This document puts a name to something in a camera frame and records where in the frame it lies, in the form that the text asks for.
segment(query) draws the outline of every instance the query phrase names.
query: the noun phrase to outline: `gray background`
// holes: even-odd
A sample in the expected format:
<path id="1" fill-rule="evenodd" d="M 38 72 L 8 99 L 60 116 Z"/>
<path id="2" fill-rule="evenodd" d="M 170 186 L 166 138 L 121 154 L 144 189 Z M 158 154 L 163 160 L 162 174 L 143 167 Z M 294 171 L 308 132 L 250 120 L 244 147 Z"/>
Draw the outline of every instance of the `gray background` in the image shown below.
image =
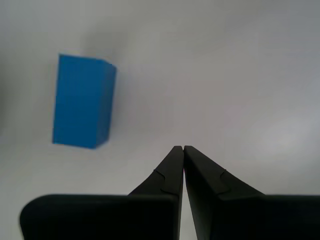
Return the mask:
<path id="1" fill-rule="evenodd" d="M 319 11 L 318 0 L 1 0 L 0 239 L 21 239 L 19 213 L 40 195 L 128 194 L 174 145 L 264 193 L 319 194 Z M 58 53 L 119 68 L 97 150 L 51 144 Z M 186 194 L 180 239 L 196 239 Z"/>

